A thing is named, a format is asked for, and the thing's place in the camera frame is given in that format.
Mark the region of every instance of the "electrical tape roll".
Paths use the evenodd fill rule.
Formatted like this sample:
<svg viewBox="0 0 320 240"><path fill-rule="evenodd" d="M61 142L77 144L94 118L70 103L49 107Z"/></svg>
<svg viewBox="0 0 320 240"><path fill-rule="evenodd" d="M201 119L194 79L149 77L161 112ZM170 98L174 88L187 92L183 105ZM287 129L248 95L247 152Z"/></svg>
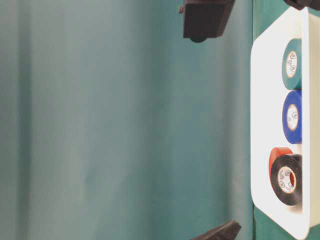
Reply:
<svg viewBox="0 0 320 240"><path fill-rule="evenodd" d="M302 143L302 93L292 90L286 96L282 110L283 132L291 144Z"/></svg>
<svg viewBox="0 0 320 240"><path fill-rule="evenodd" d="M302 87L302 42L300 38L289 41L282 59L282 80L288 90Z"/></svg>
<svg viewBox="0 0 320 240"><path fill-rule="evenodd" d="M292 154L293 152L288 147L274 147L271 150L270 157L269 157L269 178L271 181L271 168L272 164L276 160L277 157L286 155L286 154Z"/></svg>
<svg viewBox="0 0 320 240"><path fill-rule="evenodd" d="M302 201L302 156L286 154L277 157L271 168L271 185L277 198L288 206Z"/></svg>

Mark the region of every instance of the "blue tape roll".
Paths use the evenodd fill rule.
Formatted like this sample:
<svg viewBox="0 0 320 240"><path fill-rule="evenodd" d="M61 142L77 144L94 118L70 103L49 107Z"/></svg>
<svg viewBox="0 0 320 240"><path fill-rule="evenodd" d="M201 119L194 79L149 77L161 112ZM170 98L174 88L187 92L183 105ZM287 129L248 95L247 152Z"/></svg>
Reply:
<svg viewBox="0 0 320 240"><path fill-rule="evenodd" d="M302 93L301 90L289 92L282 110L283 132L291 144L302 142Z"/></svg>

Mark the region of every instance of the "teal fabric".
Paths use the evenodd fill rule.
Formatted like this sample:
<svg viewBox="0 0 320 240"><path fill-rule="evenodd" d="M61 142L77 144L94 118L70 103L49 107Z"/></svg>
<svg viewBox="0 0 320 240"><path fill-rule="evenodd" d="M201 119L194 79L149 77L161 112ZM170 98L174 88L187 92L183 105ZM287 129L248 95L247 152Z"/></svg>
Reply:
<svg viewBox="0 0 320 240"><path fill-rule="evenodd" d="M263 33L280 15L288 9L284 1L254 0L253 1L253 39ZM319 11L310 9L314 15L320 16ZM279 225L268 218L258 208L254 208L254 235L256 240L294 240ZM307 240L320 239L320 225L310 229Z"/></svg>
<svg viewBox="0 0 320 240"><path fill-rule="evenodd" d="M256 240L295 240L289 233L283 230L274 221L268 218L258 208L254 209L254 225ZM309 235L306 240L320 239L320 227L310 228Z"/></svg>
<svg viewBox="0 0 320 240"><path fill-rule="evenodd" d="M252 3L202 44L180 4L0 1L1 239L252 239Z"/></svg>

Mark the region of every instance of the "black tape roll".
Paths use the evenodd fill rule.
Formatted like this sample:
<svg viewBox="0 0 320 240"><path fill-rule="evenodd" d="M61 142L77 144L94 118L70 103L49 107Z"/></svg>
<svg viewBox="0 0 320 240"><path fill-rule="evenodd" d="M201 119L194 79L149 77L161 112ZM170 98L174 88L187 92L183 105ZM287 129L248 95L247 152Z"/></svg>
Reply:
<svg viewBox="0 0 320 240"><path fill-rule="evenodd" d="M286 154L277 157L271 168L271 184L275 195L286 205L302 201L302 156Z"/></svg>

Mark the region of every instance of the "black object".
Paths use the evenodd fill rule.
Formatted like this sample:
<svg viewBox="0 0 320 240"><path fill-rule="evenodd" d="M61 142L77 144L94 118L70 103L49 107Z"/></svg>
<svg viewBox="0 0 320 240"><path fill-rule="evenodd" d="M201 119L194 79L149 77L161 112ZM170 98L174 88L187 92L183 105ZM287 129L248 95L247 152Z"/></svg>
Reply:
<svg viewBox="0 0 320 240"><path fill-rule="evenodd" d="M233 220L191 240L235 240L240 229L240 224Z"/></svg>
<svg viewBox="0 0 320 240"><path fill-rule="evenodd" d="M220 37L226 28L235 0L184 0L184 38L201 43Z"/></svg>
<svg viewBox="0 0 320 240"><path fill-rule="evenodd" d="M310 7L314 10L320 10L320 0L284 0L288 5L302 10L304 7Z"/></svg>
<svg viewBox="0 0 320 240"><path fill-rule="evenodd" d="M286 179L290 180L291 187L287 187ZM289 206L299 204L302 201L302 156L287 154L277 157L271 168L271 184L281 202Z"/></svg>

